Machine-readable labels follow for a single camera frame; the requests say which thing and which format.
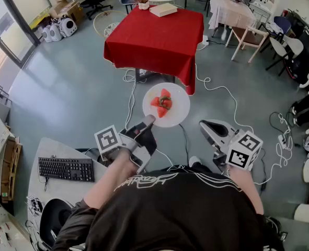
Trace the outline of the white pet carrier backpack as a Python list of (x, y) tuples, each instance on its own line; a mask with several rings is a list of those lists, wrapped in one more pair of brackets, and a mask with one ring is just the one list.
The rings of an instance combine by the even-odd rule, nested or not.
[(53, 39), (50, 35), (50, 27), (51, 26), (48, 25), (48, 26), (43, 28), (42, 36), (43, 36), (45, 42), (52, 42), (53, 41)]
[(50, 32), (51, 39), (53, 41), (60, 41), (63, 39), (63, 36), (61, 35), (58, 24), (52, 24), (49, 32)]
[(58, 21), (59, 31), (64, 38), (72, 36), (77, 31), (77, 25), (73, 19), (62, 17)]

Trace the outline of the black keyboard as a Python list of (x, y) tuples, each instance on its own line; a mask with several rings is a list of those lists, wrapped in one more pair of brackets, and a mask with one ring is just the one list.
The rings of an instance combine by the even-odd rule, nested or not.
[(38, 158), (39, 176), (71, 181), (94, 182), (94, 166), (90, 158)]

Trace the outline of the brown cardboard box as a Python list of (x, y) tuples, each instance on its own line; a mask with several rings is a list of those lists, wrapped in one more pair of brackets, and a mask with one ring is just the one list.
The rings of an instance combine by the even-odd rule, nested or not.
[(49, 9), (49, 14), (52, 18), (61, 18), (63, 16), (69, 17), (79, 24), (85, 17), (83, 9), (79, 2), (62, 0), (55, 6)]

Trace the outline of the beige closed book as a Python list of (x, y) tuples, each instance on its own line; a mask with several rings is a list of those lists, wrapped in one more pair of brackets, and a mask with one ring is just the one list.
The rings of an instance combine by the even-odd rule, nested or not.
[(170, 3), (161, 4), (150, 8), (150, 12), (157, 17), (163, 17), (177, 12), (177, 7)]

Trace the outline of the table with red cloth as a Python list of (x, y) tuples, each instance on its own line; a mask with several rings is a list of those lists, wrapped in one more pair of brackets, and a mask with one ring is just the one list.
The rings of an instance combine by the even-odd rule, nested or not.
[(203, 14), (187, 9), (158, 17), (135, 7), (105, 40), (104, 59), (115, 67), (131, 67), (172, 75), (195, 93), (195, 55), (203, 40)]

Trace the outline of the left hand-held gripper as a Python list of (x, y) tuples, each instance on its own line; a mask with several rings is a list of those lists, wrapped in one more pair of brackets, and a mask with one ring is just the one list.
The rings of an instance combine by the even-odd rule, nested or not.
[(111, 125), (94, 134), (102, 160), (113, 159), (113, 153), (120, 149), (127, 149), (130, 160), (138, 166), (137, 173), (145, 170), (157, 144), (152, 134), (152, 125), (156, 118), (154, 115), (145, 116), (138, 125), (120, 132)]

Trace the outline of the grey curved desk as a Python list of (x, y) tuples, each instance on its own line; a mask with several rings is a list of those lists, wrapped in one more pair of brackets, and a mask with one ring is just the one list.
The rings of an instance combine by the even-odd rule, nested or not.
[[(69, 181), (50, 178), (45, 183), (45, 178), (38, 173), (38, 158), (55, 155), (60, 158), (91, 158), (93, 160), (94, 182)], [(52, 198), (66, 200), (71, 205), (82, 200), (90, 188), (104, 175), (106, 166), (97, 161), (99, 151), (97, 149), (89, 152), (79, 152), (63, 143), (50, 138), (42, 138), (31, 170), (28, 195), (39, 198), (41, 202), (47, 203)]]

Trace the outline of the light wooden chair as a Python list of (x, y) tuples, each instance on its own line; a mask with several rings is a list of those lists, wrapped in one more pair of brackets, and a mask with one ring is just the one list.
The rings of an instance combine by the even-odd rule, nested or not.
[(251, 58), (248, 60), (248, 63), (251, 63), (270, 34), (268, 32), (255, 29), (251, 26), (247, 26), (245, 29), (239, 27), (232, 27), (228, 40), (225, 44), (226, 47), (228, 47), (232, 35), (234, 35), (235, 38), (238, 40), (238, 45), (231, 60), (233, 61), (235, 59), (240, 49), (243, 49), (245, 46), (249, 46), (256, 49)]

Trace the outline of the black door frame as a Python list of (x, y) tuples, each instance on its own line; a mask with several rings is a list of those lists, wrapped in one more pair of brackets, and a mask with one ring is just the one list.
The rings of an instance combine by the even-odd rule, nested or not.
[(41, 43), (24, 20), (13, 0), (1, 0), (0, 49), (22, 69)]

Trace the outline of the white-clothed table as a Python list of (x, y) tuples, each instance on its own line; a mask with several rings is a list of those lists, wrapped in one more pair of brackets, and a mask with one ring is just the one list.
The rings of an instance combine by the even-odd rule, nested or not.
[(210, 0), (210, 12), (212, 16), (209, 29), (215, 29), (219, 24), (242, 29), (256, 28), (256, 17), (243, 3), (236, 3), (232, 0)]

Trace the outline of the navy chair with white cloth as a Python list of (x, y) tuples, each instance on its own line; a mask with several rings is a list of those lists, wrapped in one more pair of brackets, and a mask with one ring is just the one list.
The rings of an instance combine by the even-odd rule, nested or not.
[(273, 38), (276, 41), (282, 42), (284, 35), (291, 28), (291, 23), (283, 16), (275, 16), (273, 21), (261, 22), (258, 29), (260, 30), (261, 28), (265, 28), (269, 33), (269, 39)]

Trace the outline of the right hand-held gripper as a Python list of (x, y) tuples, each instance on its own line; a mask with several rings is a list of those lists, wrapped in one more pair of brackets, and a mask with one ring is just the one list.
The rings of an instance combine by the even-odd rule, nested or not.
[[(250, 131), (237, 130), (225, 121), (210, 119), (199, 122), (200, 131), (215, 146), (213, 162), (223, 170), (225, 165), (251, 170), (262, 149), (263, 140)], [(216, 137), (225, 136), (217, 143)]]

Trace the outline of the person's right forearm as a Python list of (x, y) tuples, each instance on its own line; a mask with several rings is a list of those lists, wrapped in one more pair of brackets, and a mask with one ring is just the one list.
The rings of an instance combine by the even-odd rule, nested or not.
[(230, 179), (234, 181), (250, 199), (256, 213), (263, 215), (264, 208), (262, 200), (254, 184), (251, 172), (230, 165), (227, 166), (227, 169)]

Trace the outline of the white round plate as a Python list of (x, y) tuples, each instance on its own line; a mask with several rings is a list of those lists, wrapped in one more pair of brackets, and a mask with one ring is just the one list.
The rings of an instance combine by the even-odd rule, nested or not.
[[(173, 105), (164, 117), (159, 117), (157, 107), (150, 105), (155, 97), (161, 95), (162, 89), (166, 89), (173, 101)], [(143, 103), (144, 115), (155, 117), (154, 125), (161, 128), (170, 128), (179, 125), (187, 117), (190, 110), (190, 99), (185, 90), (173, 83), (160, 83), (151, 87), (144, 96)]]

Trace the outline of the person's black printed shirt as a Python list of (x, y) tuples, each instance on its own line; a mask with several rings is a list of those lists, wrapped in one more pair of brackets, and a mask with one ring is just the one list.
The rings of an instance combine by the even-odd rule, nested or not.
[(52, 251), (284, 251), (240, 185), (192, 167), (126, 179), (100, 207), (78, 202)]

